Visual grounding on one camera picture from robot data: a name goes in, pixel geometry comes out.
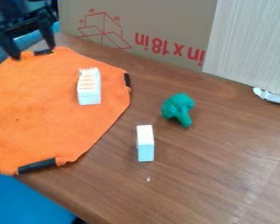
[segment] orange cloth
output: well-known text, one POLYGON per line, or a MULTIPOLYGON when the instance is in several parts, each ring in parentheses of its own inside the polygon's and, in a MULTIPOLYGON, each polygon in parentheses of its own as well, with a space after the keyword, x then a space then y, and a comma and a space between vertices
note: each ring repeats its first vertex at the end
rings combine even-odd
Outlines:
POLYGON ((130 105, 121 68, 65 47, 0 65, 0 173, 49 158, 57 165, 88 151, 130 105), (79 68, 98 67, 101 104, 80 106, 79 68))

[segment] white wall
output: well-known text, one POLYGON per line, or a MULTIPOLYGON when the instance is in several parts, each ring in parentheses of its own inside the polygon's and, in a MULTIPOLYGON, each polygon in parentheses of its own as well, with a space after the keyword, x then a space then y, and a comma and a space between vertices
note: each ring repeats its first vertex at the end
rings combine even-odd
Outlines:
POLYGON ((280 94, 280 0, 218 0, 203 72, 280 94))

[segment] toy broccoli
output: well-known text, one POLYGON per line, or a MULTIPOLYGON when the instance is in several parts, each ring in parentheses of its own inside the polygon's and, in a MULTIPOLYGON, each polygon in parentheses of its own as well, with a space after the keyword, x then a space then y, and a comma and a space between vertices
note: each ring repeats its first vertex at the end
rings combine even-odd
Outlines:
POLYGON ((194 107, 194 100, 187 94, 174 94, 164 101, 162 115, 165 119, 177 118, 187 128, 192 124, 189 110, 194 107))

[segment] white box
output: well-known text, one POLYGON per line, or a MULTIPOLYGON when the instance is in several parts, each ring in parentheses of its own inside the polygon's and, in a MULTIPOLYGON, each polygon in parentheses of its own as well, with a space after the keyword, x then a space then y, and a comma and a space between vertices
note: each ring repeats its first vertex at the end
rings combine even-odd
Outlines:
POLYGON ((136 126, 136 147, 139 162, 154 160, 155 142, 151 125, 136 126))
POLYGON ((101 74, 97 67, 79 70, 77 94, 80 105, 101 103, 101 74))

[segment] white cube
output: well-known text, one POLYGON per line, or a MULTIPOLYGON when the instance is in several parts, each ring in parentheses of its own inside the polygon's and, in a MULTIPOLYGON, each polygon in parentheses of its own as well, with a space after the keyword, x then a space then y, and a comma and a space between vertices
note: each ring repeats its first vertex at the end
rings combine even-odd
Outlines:
POLYGON ((79 70, 77 94, 80 105, 101 103, 101 74, 97 67, 79 70))
POLYGON ((151 125, 136 126, 136 147, 139 162, 150 162, 155 157, 155 141, 151 125))

